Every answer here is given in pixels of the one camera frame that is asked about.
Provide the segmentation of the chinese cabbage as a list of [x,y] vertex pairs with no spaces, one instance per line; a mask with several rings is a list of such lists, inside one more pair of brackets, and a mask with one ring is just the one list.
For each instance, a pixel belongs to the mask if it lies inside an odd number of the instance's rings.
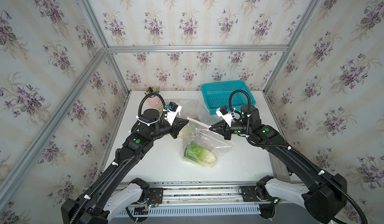
[[203,167],[211,167],[217,161],[214,154],[200,147],[195,142],[191,142],[186,146],[184,150],[184,159]]

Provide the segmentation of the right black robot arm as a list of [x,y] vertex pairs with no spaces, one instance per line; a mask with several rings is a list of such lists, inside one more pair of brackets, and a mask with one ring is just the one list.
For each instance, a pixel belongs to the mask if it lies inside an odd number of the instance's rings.
[[228,98],[229,104],[216,111],[223,120],[212,125],[210,131],[228,141],[234,134],[245,138],[251,146],[262,148],[278,158],[307,187],[306,192],[300,193],[290,183],[275,184],[272,177],[265,177],[257,188],[261,198],[282,198],[295,203],[323,224],[330,221],[340,224],[336,215],[350,203],[361,223],[368,222],[363,210],[347,193],[348,184],[343,176],[332,175],[321,169],[289,145],[277,130],[262,124],[259,110],[252,105],[252,99],[246,91],[235,90]]

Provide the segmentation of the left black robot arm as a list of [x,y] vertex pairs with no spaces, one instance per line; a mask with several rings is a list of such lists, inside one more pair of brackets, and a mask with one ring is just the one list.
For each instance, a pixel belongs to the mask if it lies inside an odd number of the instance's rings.
[[154,142],[170,135],[173,139],[188,124],[188,120],[178,117],[182,106],[155,94],[161,101],[163,111],[142,110],[146,95],[140,102],[136,123],[122,147],[115,152],[115,159],[95,182],[76,199],[67,199],[62,207],[65,224],[107,224],[129,205],[145,201],[149,195],[149,184],[140,178],[132,180],[120,194],[114,191],[128,172],[139,163]]

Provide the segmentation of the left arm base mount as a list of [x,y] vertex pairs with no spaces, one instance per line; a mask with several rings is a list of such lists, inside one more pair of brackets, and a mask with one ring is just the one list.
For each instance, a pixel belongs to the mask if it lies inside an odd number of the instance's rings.
[[133,205],[158,206],[163,202],[163,195],[163,188],[149,188],[144,191],[140,199],[133,203]]

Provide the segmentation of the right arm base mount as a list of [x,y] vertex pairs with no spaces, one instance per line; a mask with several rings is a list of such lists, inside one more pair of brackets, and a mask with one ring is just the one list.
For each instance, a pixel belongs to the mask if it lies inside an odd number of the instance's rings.
[[270,202],[277,204],[282,199],[271,196],[266,189],[268,181],[273,180],[272,176],[265,176],[253,186],[241,186],[238,193],[242,196],[244,202]]

